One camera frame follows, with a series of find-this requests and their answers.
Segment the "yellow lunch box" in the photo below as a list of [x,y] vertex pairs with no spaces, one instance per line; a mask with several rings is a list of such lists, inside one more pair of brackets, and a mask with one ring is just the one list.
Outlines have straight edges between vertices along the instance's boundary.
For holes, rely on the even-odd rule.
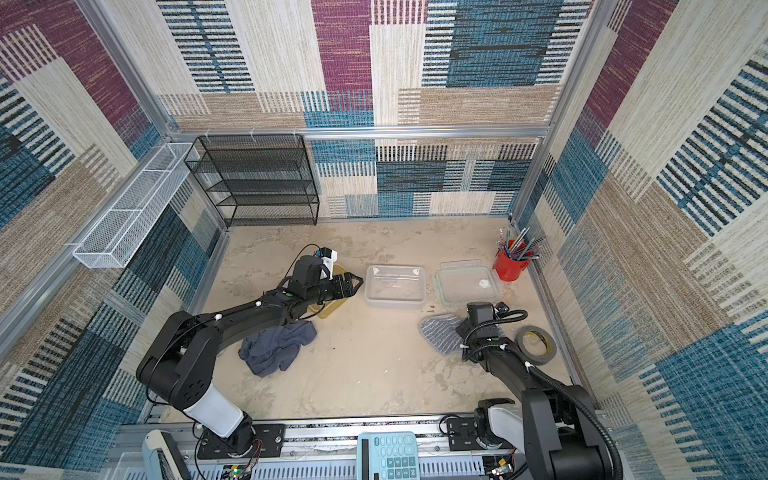
[[[341,274],[347,272],[347,269],[340,264],[334,265],[333,274]],[[316,313],[316,317],[320,319],[327,319],[331,314],[337,311],[345,302],[347,298],[333,300],[325,303],[324,305],[313,305],[311,310]]]

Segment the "translucent lunch box lid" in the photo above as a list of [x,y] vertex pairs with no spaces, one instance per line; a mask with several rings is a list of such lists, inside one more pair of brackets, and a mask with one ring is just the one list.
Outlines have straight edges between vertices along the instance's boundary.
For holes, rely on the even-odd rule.
[[449,307],[464,307],[470,302],[495,303],[501,299],[499,279],[479,260],[445,262],[435,273],[435,288]]

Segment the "translucent white lunch box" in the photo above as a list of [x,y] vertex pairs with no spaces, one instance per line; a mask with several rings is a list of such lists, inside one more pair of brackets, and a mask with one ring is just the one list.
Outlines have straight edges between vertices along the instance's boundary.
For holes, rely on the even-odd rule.
[[420,309],[426,301],[427,272],[415,265],[371,265],[364,298],[374,308]]

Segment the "grey striped cloth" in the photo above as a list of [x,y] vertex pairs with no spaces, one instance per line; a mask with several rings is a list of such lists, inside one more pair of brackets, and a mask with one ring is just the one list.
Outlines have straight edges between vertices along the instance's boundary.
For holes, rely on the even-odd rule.
[[450,356],[462,350],[466,319],[454,313],[432,315],[424,318],[418,326],[427,343],[439,354]]

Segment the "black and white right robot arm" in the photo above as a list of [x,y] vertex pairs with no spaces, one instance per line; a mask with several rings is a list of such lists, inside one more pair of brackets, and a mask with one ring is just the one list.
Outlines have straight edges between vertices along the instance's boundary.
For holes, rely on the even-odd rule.
[[528,317],[500,302],[470,302],[461,359],[479,365],[500,380],[516,398],[481,401],[475,411],[478,441],[508,443],[524,463],[493,479],[622,479],[619,448],[579,385],[551,377],[523,350],[520,340],[498,332],[504,324]]

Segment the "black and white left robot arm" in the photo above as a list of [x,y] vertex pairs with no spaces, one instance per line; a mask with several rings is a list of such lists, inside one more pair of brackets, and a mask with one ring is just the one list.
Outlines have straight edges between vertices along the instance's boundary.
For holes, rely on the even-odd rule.
[[292,272],[259,298],[214,313],[178,311],[168,317],[136,369],[137,380],[203,427],[225,457],[255,450],[253,420],[213,385],[218,354],[231,344],[302,318],[312,305],[351,298],[364,279],[332,273],[333,251],[322,248],[294,262]]

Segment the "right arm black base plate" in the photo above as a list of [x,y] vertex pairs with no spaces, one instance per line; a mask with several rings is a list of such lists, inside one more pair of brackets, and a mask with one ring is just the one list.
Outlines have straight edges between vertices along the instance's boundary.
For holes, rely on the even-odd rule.
[[506,441],[486,441],[477,433],[473,418],[446,415],[439,421],[438,429],[447,437],[450,451],[511,450]]

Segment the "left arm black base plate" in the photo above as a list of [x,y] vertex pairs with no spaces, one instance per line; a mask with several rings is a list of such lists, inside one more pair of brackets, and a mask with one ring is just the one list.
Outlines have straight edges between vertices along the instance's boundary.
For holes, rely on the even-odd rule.
[[201,460],[279,457],[284,433],[284,424],[251,424],[247,428],[240,428],[231,437],[222,439],[203,427],[196,456]]

